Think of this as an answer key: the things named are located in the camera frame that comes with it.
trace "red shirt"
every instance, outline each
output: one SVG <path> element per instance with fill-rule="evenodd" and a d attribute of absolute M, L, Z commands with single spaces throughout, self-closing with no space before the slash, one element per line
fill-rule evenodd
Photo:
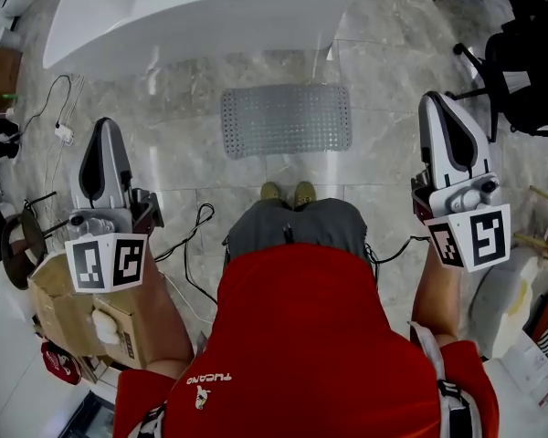
<path fill-rule="evenodd" d="M 114 438 L 166 400 L 163 436 L 439 436 L 432 364 L 390 329 L 360 258 L 277 246 L 232 261 L 217 294 L 206 350 L 181 380 L 120 376 Z M 447 379 L 474 397 L 484 436 L 496 437 L 498 405 L 475 345 L 441 351 Z"/>

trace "wooden chair leg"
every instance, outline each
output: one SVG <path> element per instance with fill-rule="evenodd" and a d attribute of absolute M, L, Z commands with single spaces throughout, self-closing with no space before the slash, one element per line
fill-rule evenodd
<path fill-rule="evenodd" d="M 539 194 L 542 198 L 545 198 L 546 200 L 548 200 L 548 193 L 547 192 L 543 192 L 542 190 L 540 190 L 539 188 L 536 188 L 533 185 L 530 185 L 530 190 L 532 190 L 536 194 Z"/>
<path fill-rule="evenodd" d="M 522 240 L 526 244 L 538 246 L 548 252 L 548 244 L 539 238 L 530 237 L 529 235 L 520 234 L 518 232 L 513 234 L 513 237 L 518 240 Z"/>

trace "olive green shoe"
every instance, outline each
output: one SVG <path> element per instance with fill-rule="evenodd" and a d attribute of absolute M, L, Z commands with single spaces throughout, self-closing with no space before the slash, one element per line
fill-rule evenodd
<path fill-rule="evenodd" d="M 300 182 L 294 192 L 294 209 L 317 201 L 317 193 L 310 182 Z"/>
<path fill-rule="evenodd" d="M 267 182 L 262 185 L 262 189 L 259 192 L 260 200 L 269 200 L 271 198 L 278 198 L 283 200 L 282 191 L 274 182 Z"/>

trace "gray pants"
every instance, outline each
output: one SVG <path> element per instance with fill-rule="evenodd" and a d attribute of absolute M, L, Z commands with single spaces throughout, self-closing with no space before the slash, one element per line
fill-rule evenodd
<path fill-rule="evenodd" d="M 254 203 L 227 236 L 229 260 L 264 248 L 292 243 L 332 246 L 368 262 L 367 226 L 357 208 L 330 198 L 296 211 L 277 198 Z"/>

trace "white bathtub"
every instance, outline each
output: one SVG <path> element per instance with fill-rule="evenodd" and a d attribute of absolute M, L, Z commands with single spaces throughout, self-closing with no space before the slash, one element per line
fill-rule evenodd
<path fill-rule="evenodd" d="M 45 68 L 115 79 L 191 58 L 328 47 L 349 0 L 61 0 Z"/>

